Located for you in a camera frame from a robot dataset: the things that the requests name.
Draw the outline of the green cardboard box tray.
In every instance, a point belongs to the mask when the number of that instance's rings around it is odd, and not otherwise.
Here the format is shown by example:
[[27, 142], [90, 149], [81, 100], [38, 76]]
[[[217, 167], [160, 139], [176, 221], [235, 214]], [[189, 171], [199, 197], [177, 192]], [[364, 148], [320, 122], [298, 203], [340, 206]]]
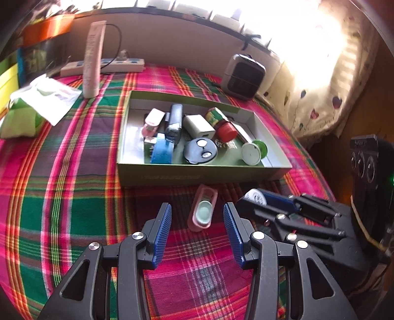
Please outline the green cardboard box tray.
[[[227, 116], [233, 140], [224, 143], [201, 127], [210, 108]], [[123, 187], [277, 180], [292, 167], [254, 111], [147, 91], [132, 91], [126, 102], [117, 151]]]

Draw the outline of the small white round bottle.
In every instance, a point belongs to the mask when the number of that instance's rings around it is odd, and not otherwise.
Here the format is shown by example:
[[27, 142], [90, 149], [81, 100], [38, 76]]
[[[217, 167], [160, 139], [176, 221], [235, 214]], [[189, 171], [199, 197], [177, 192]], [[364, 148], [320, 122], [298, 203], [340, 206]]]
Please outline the small white round bottle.
[[258, 189], [251, 189], [244, 195], [244, 200], [251, 202], [258, 206], [265, 206], [267, 205], [266, 198], [262, 191]]

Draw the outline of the yellow green box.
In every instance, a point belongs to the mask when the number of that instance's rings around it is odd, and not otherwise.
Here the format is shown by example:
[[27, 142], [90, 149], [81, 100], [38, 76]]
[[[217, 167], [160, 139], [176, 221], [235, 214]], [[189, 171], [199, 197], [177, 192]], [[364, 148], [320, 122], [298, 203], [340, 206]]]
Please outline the yellow green box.
[[11, 94], [19, 88], [18, 66], [16, 58], [8, 57], [1, 61], [0, 85], [1, 118], [3, 118], [8, 111], [8, 104]]

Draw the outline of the black silver lighter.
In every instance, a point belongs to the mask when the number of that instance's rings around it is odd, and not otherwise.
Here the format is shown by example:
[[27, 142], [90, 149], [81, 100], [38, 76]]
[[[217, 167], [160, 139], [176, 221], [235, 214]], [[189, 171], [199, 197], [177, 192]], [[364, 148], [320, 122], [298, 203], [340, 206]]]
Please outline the black silver lighter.
[[173, 104], [170, 108], [168, 124], [164, 132], [165, 138], [177, 145], [182, 133], [183, 105]]

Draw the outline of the heart pattern cream curtain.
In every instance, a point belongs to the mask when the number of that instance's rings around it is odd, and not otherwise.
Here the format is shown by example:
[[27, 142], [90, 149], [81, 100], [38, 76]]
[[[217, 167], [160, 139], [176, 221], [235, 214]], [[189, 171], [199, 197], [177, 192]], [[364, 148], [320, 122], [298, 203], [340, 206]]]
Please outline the heart pattern cream curtain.
[[340, 137], [369, 80], [378, 31], [354, 1], [275, 1], [272, 13], [280, 69], [256, 96], [307, 149]]

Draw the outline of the orange lid glass tank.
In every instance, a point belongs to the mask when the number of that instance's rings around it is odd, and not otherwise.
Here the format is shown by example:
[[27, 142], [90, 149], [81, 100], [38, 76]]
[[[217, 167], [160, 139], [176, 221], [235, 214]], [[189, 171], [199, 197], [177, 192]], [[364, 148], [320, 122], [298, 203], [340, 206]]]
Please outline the orange lid glass tank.
[[69, 61], [66, 44], [74, 18], [74, 14], [56, 15], [24, 28], [21, 54], [27, 79], [62, 67]]

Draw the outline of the green white spool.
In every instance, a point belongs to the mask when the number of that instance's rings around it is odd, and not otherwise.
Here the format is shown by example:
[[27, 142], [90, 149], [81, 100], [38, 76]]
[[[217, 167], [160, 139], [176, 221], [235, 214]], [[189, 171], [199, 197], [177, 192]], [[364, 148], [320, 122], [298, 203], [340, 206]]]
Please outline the green white spool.
[[266, 144], [261, 140], [253, 140], [245, 143], [241, 148], [241, 157], [245, 164], [249, 166], [260, 165], [262, 159], [268, 154]]

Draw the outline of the grey small fan heater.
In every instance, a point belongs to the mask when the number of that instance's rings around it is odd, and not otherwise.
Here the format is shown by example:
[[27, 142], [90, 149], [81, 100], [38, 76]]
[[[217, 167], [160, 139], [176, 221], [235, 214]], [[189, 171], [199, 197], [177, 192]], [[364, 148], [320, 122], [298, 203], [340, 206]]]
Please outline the grey small fan heater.
[[226, 67], [220, 88], [238, 99], [251, 100], [259, 90], [265, 74], [264, 65], [249, 55], [235, 54]]

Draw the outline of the pink oblong case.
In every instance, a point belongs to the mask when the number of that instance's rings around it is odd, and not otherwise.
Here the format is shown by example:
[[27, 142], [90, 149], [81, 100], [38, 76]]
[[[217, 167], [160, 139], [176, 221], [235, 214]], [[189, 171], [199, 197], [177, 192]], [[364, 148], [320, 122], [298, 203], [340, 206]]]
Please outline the pink oblong case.
[[142, 127], [143, 137], [153, 137], [158, 130], [163, 118], [166, 113], [160, 111], [157, 108], [153, 108], [144, 120], [144, 126]]

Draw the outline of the brown jar red lid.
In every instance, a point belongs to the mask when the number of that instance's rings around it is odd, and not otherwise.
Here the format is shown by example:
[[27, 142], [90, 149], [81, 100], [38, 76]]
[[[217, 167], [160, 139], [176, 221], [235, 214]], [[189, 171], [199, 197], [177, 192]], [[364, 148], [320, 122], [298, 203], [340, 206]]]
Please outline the brown jar red lid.
[[214, 128], [217, 138], [222, 143], [228, 143], [236, 138], [238, 132], [235, 126], [217, 107], [209, 109], [204, 117]]

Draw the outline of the white cosmetic tube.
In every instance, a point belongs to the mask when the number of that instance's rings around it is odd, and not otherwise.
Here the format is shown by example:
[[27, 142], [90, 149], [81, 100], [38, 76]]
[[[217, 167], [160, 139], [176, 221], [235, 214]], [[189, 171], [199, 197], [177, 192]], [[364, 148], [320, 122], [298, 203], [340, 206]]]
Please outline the white cosmetic tube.
[[99, 94], [101, 54], [106, 21], [96, 21], [90, 25], [83, 61], [83, 97], [95, 98]]

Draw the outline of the white power strip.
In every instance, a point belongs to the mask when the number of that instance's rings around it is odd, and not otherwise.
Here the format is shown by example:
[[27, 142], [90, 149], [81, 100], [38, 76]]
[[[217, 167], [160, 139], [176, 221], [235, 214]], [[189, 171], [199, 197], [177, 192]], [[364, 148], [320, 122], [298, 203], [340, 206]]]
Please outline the white power strip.
[[[101, 60], [101, 71], [103, 73], [140, 73], [144, 70], [145, 61], [143, 59], [128, 58], [126, 60], [110, 59]], [[61, 68], [60, 76], [69, 77], [83, 74], [83, 61], [69, 62]]]

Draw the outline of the green tissue pack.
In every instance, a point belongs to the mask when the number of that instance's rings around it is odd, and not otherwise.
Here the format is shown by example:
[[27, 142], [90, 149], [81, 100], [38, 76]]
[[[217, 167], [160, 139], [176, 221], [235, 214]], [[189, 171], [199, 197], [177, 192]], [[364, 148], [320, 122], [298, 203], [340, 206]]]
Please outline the green tissue pack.
[[15, 99], [1, 123], [1, 138], [35, 137], [46, 120], [24, 100]]

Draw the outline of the white charger cube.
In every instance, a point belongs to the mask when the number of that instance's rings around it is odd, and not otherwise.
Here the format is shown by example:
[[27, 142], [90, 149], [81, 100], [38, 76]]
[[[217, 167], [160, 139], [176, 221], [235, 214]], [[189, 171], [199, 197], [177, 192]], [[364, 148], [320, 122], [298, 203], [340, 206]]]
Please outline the white charger cube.
[[204, 137], [212, 139], [215, 129], [201, 115], [187, 115], [183, 119], [182, 127], [186, 129], [191, 138]]

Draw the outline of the black round disc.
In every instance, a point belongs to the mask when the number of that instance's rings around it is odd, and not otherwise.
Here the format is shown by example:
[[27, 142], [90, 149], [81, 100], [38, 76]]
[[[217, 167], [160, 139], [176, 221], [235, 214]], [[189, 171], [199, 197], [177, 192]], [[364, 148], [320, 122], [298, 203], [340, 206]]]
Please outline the black round disc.
[[212, 161], [217, 156], [216, 144], [208, 138], [199, 137], [185, 144], [183, 150], [184, 159], [189, 164], [198, 165]]

